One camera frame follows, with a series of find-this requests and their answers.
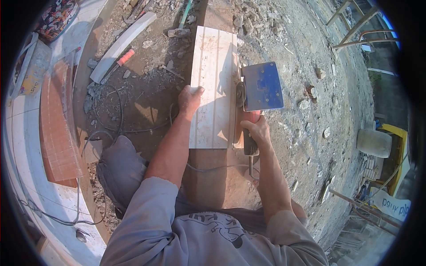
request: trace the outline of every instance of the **left hand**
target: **left hand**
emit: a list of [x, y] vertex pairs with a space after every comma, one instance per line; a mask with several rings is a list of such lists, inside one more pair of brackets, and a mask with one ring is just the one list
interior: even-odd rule
[[178, 97], [179, 114], [182, 114], [187, 120], [191, 121], [192, 116], [201, 103], [201, 95], [204, 88], [199, 87], [194, 94], [190, 92], [190, 86], [186, 85]]

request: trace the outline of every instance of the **printed graphic on shirt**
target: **printed graphic on shirt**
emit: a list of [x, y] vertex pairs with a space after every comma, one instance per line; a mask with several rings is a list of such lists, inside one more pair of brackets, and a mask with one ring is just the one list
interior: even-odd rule
[[224, 239], [231, 242], [236, 249], [239, 249], [242, 246], [243, 235], [249, 234], [252, 237], [256, 237], [255, 233], [244, 230], [239, 224], [239, 222], [232, 216], [226, 214], [220, 215], [229, 218], [225, 218], [223, 220], [219, 219], [216, 212], [203, 212], [197, 214], [190, 214], [188, 215], [188, 219], [185, 219], [186, 217], [181, 217], [181, 220], [210, 226], [210, 231], [212, 233], [219, 233]]

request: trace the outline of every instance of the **gray t-shirt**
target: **gray t-shirt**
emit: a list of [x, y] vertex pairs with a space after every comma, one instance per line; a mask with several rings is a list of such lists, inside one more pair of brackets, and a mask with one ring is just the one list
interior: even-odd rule
[[101, 265], [328, 265], [322, 248], [291, 211], [270, 219], [266, 238], [218, 212], [174, 218], [177, 194], [167, 180], [145, 179]]

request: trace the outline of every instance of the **hand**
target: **hand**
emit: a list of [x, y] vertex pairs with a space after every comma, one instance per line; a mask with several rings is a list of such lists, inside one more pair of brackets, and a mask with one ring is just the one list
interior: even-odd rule
[[189, 121], [200, 106], [201, 95], [204, 92], [204, 88], [200, 86], [194, 94], [191, 94], [190, 88], [191, 86], [186, 85], [178, 97], [179, 114]]
[[261, 115], [256, 124], [248, 120], [241, 121], [241, 126], [250, 131], [250, 136], [256, 141], [260, 148], [272, 146], [271, 137], [269, 135], [269, 125], [266, 122], [265, 116]]

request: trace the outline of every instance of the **gray pants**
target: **gray pants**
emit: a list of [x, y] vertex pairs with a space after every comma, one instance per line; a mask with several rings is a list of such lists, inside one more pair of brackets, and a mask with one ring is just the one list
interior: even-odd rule
[[[144, 178], [148, 165], [149, 162], [136, 154], [132, 142], [125, 136], [119, 136], [116, 143], [102, 153], [96, 166], [96, 174], [105, 194], [121, 214], [126, 212], [133, 194]], [[263, 208], [248, 210], [195, 206], [188, 202], [182, 191], [179, 191], [176, 197], [175, 217], [198, 212], [220, 212], [231, 215], [240, 221], [245, 230], [266, 235]], [[307, 223], [307, 219], [305, 221], [299, 218], [299, 220], [303, 225]]]

